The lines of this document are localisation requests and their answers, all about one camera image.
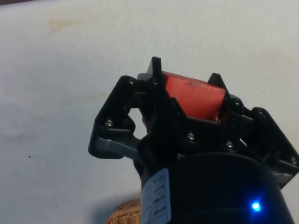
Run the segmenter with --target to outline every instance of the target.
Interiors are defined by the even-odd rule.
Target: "white label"
[[[141,191],[141,224],[167,224],[171,220],[168,169],[153,175]]]

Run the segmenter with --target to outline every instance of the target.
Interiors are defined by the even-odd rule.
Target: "blue led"
[[[259,202],[254,202],[254,203],[252,203],[251,207],[252,207],[252,209],[253,209],[254,211],[260,211],[260,210],[261,210],[261,205],[260,205]]]

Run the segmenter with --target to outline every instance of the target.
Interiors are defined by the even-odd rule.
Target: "black cylinder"
[[[230,153],[201,154],[142,174],[142,224],[294,224],[269,169]]]

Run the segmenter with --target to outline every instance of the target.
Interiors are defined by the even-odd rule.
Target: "wicker basket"
[[[140,200],[118,206],[106,224],[140,224]]]

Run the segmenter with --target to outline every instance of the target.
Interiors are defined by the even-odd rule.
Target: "metal screw head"
[[[135,83],[135,80],[134,79],[129,79],[129,83],[131,84],[131,85],[133,85],[134,83]]]
[[[298,164],[298,161],[296,160],[296,158],[294,156],[291,158],[291,163],[294,165]]]
[[[153,84],[158,85],[158,81],[156,79],[153,79]]]
[[[112,125],[113,125],[112,120],[110,120],[110,119],[106,120],[106,125],[107,125],[108,127],[112,127]]]
[[[228,148],[233,148],[233,147],[234,147],[234,144],[233,144],[231,141],[228,141],[228,142],[226,142],[226,146],[227,146]]]
[[[191,141],[195,140],[195,136],[192,132],[189,132],[187,135],[188,139],[190,139]]]

